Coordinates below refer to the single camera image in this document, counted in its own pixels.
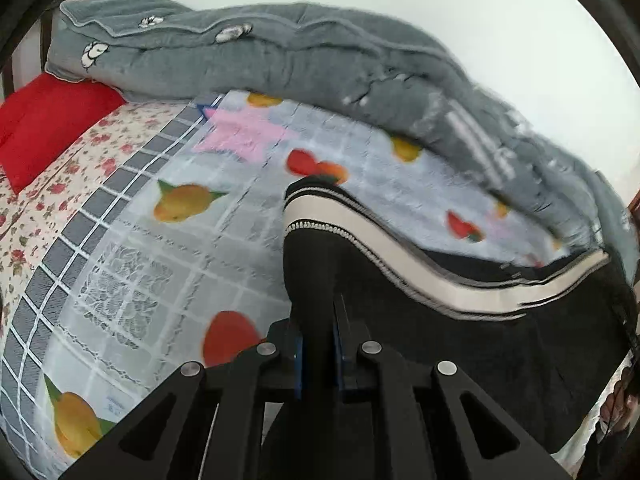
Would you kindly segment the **person's right hand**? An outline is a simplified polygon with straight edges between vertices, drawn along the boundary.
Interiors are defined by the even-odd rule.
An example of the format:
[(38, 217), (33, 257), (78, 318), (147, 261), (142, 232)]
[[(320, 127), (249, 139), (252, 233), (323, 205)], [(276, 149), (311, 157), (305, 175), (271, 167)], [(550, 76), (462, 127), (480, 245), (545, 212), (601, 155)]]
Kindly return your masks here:
[(605, 422), (608, 431), (622, 432), (628, 428), (637, 408), (638, 398), (627, 394), (620, 380), (616, 382), (613, 392), (606, 397), (600, 408), (601, 420)]

